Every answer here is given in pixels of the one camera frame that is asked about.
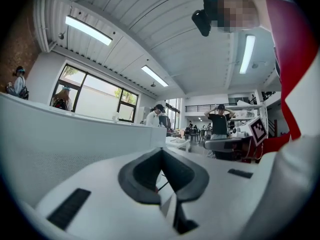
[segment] ductwork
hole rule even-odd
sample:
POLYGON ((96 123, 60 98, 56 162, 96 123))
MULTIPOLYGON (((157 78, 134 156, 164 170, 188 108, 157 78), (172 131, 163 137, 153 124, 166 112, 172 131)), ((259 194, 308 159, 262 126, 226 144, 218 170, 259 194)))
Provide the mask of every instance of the ductwork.
POLYGON ((56 46, 57 42, 48 43, 46 28, 46 0, 33 0, 33 24, 36 39, 40 49, 44 53, 49 53, 56 46))

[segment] black t-shirt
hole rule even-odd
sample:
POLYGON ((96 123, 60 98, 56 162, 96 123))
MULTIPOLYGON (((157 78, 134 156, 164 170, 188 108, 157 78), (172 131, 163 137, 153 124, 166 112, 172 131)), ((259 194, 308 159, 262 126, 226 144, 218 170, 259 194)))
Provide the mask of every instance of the black t-shirt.
POLYGON ((227 135, 227 121, 230 120, 230 114, 209 114, 208 118, 212 121, 212 134, 227 135))

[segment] window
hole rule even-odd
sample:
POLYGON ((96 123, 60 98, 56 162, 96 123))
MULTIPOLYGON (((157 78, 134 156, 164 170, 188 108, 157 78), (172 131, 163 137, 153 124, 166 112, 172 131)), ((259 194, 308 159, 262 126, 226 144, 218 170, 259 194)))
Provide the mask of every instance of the window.
POLYGON ((230 104, 237 104, 238 101, 246 102, 250 104, 249 97, 234 97, 228 98, 230 104))
POLYGON ((177 129, 180 120, 180 98, 167 99, 165 101, 165 113, 170 119, 171 128, 177 129))
POLYGON ((133 123, 135 120, 137 94, 70 65, 64 67, 53 95, 63 86, 70 87, 72 111, 78 114, 111 120, 118 112, 120 121, 133 123))

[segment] woman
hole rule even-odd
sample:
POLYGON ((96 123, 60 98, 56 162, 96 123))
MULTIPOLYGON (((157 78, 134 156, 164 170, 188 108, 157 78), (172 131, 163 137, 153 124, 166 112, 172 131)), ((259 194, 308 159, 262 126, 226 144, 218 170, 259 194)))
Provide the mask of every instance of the woman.
POLYGON ((15 70, 15 73, 12 75, 17 77, 12 87, 11 83, 8 83, 5 90, 7 94, 19 97, 22 89, 26 86, 25 75, 26 71, 22 66, 18 66, 15 70))
POLYGON ((69 98, 70 88, 64 86, 62 90, 53 96, 50 106, 61 110, 71 111, 73 109, 72 101, 69 98))
POLYGON ((159 125, 159 116, 164 112, 164 106, 161 104, 155 105, 151 112, 146 116, 146 125, 157 127, 159 125))

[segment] railing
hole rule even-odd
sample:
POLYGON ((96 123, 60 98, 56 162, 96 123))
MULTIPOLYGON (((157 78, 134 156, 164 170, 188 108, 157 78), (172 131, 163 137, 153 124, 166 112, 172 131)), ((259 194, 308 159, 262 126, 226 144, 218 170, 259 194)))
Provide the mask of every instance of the railing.
MULTIPOLYGON (((220 104, 185 106, 185 112, 207 112, 220 104)), ((224 103, 225 106, 236 106, 237 103, 224 103)))
POLYGON ((257 105, 257 99, 254 97, 252 100, 250 100, 251 105, 257 105))
POLYGON ((269 99, 270 96, 274 95, 275 93, 275 91, 262 91, 263 100, 266 101, 267 99, 269 99))
POLYGON ((268 119, 268 124, 269 124, 269 134, 272 137, 277 137, 278 136, 278 123, 277 123, 277 120, 274 120, 274 122, 272 122, 270 119, 268 119))

